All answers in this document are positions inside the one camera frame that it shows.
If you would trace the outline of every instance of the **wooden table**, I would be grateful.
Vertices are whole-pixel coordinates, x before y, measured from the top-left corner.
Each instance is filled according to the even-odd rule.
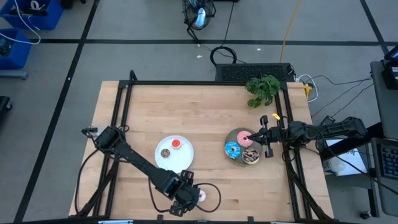
[[[94,126],[110,124],[117,86],[118,82],[102,83],[93,118]],[[303,85],[289,83],[288,87],[294,120],[311,124]],[[126,133],[131,147],[155,164],[154,151],[161,139],[173,134],[186,137],[195,149],[195,158],[190,166],[195,173],[195,183],[211,182],[222,193],[221,206],[214,213],[204,213],[195,208],[182,218],[163,213],[166,220],[246,221],[248,216],[254,216],[255,221],[294,220],[281,145],[272,144],[274,157],[266,159],[262,155],[253,166],[239,166],[224,153],[224,140],[231,130],[247,127],[257,131],[261,127],[259,119],[264,114],[269,117],[268,127],[276,126],[276,120],[271,116],[276,113],[275,104],[252,109],[246,105],[251,97],[243,86],[133,86],[127,119],[130,130]],[[118,121],[121,119],[124,96],[121,102]],[[282,109],[286,114],[284,103]],[[313,144],[307,147],[315,149]],[[93,150],[93,143],[88,141],[83,159]],[[301,155],[308,191],[325,213],[332,217],[321,160],[317,154],[307,150],[301,150]],[[79,208],[97,188],[102,161],[103,154],[97,153],[83,170]],[[203,186],[202,189],[206,192],[206,200],[201,206],[211,210],[218,202],[218,194],[211,187]],[[300,216],[304,217],[302,196],[297,188],[296,191]],[[100,213],[104,212],[108,191],[105,192]],[[156,190],[154,197],[160,209],[170,208],[172,202]],[[75,214],[73,206],[70,214]],[[156,217],[157,212],[149,197],[147,177],[132,165],[121,164],[111,218],[154,220]]]

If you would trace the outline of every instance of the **white cord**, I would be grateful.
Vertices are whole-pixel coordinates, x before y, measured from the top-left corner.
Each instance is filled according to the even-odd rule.
[[[314,101],[318,98],[318,88],[317,88],[315,82],[313,81],[313,79],[312,79],[312,77],[311,77],[310,75],[303,74],[303,75],[299,76],[298,79],[301,79],[301,77],[303,77],[303,76],[309,77],[309,78],[311,79],[311,82],[312,82],[312,84],[313,84],[313,87],[315,88],[315,92],[317,93],[317,95],[315,96],[314,99],[308,100],[309,103],[314,102]]]
[[[8,37],[8,36],[2,34],[2,33],[0,33],[0,35],[1,35],[2,37],[4,37],[4,38],[7,38],[7,39],[9,39],[9,40],[12,40],[12,41],[15,41],[15,42],[18,42],[18,43],[32,44],[32,45],[39,44],[40,41],[42,40],[42,38],[41,38],[40,35],[37,34],[32,28],[30,28],[30,26],[28,26],[28,25],[26,24],[26,22],[23,20],[21,14],[20,14],[20,12],[19,12],[19,7],[18,7],[17,0],[14,0],[14,2],[15,2],[15,7],[17,8],[17,13],[18,13],[19,18],[22,20],[22,22],[25,24],[25,26],[27,26],[34,34],[36,34],[36,36],[37,36],[39,39],[38,39],[38,41],[37,41],[36,43],[32,43],[32,42],[26,42],[26,41],[16,40],[16,39],[10,38],[10,37]]]

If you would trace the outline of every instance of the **white paper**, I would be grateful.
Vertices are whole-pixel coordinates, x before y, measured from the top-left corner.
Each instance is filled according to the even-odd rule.
[[[342,139],[331,139],[331,140],[326,140],[326,143],[328,144],[328,146],[331,146],[333,144],[336,144],[338,142],[340,142]],[[349,152],[346,152],[344,154],[340,154],[338,157],[346,160],[347,162],[351,163],[352,165],[354,165],[355,167],[357,167],[359,170],[363,171],[363,172],[367,172],[365,165],[362,161],[362,157],[359,154],[357,149],[352,149]],[[336,176],[341,176],[341,175],[352,175],[352,174],[360,174],[356,169],[354,169],[353,167],[351,167],[349,164],[346,164],[346,168],[341,171],[341,172],[337,172]]]

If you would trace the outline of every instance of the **green plant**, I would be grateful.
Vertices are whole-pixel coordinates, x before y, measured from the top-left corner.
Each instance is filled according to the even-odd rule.
[[[280,87],[279,81],[272,75],[262,75],[261,78],[252,78],[246,83],[246,89],[257,97],[248,101],[248,106],[257,108],[265,100],[264,105],[272,103],[272,99],[278,93]]]

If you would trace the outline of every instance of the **blue bin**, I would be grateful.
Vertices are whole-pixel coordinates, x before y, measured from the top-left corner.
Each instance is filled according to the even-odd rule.
[[[58,24],[61,18],[63,9],[59,3],[59,0],[36,0],[39,4],[45,4],[47,6],[46,16],[31,16],[28,20],[28,16],[21,15],[23,20],[34,29],[36,26],[39,29],[52,30]],[[19,9],[30,7],[31,0],[17,0]],[[10,25],[15,28],[28,29],[26,25],[21,21],[18,15],[10,15],[9,11],[15,6],[14,0],[7,0],[5,5],[0,10],[0,16],[7,20]]]
[[[0,29],[0,33],[21,41],[29,42],[22,31],[18,29]],[[0,69],[23,68],[30,51],[30,44],[13,42],[8,56],[0,56]]]

